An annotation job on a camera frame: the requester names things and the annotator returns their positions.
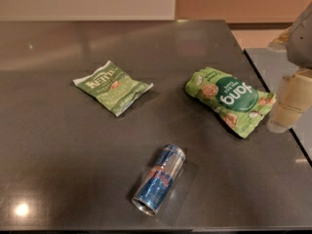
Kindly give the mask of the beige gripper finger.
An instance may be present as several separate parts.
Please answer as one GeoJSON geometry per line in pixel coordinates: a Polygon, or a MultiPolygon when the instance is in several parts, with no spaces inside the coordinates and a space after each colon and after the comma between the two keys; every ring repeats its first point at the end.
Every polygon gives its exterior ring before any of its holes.
{"type": "Polygon", "coordinates": [[[312,70],[299,68],[292,75],[284,75],[277,91],[267,122],[270,132],[281,134],[293,127],[312,105],[312,70]]]}
{"type": "Polygon", "coordinates": [[[267,49],[272,52],[282,53],[287,50],[287,42],[290,35],[290,28],[282,31],[276,38],[274,38],[267,46],[267,49]]]}

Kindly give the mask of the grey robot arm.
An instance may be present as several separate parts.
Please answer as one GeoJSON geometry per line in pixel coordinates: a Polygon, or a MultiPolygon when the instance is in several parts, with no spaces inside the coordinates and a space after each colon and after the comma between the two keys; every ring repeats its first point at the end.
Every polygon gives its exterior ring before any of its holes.
{"type": "Polygon", "coordinates": [[[294,74],[282,77],[277,102],[269,115],[267,128],[279,134],[293,127],[312,105],[312,3],[269,43],[268,49],[285,51],[288,61],[298,67],[294,74]]]}

